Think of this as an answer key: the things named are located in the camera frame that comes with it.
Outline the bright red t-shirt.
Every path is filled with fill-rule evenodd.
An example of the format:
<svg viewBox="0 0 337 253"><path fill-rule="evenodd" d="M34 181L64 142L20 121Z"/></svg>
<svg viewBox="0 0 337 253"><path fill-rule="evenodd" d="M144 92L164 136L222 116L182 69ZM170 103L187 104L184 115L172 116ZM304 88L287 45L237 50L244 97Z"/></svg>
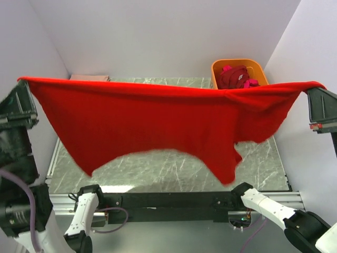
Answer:
<svg viewBox="0 0 337 253"><path fill-rule="evenodd" d="M130 153L174 149L199 158L222 184L235 179L235 144L261 143L315 81L215 90L23 77L75 163L89 176Z"/></svg>

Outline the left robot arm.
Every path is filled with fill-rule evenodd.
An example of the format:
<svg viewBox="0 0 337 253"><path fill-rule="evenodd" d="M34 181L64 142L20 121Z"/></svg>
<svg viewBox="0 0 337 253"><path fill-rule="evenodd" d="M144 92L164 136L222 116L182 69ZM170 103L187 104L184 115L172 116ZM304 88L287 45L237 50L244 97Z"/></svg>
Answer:
<svg viewBox="0 0 337 253"><path fill-rule="evenodd" d="M80 188L73 220L65 233L46 183L39 177L28 130L38 124L26 81L19 81L1 102L1 229L29 252L92 252L94 213L105 207L99 185Z"/></svg>

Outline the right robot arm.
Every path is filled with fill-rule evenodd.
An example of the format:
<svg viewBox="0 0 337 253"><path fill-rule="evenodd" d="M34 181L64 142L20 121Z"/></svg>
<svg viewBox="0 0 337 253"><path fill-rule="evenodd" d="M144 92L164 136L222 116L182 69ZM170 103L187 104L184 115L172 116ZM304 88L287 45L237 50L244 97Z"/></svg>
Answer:
<svg viewBox="0 0 337 253"><path fill-rule="evenodd" d="M307 91L310 128L330 133L336 149L336 94L323 88ZM244 182L231 191L236 210L252 209L278 225L300 252L336 252L336 225L330 226L310 211L284 206Z"/></svg>

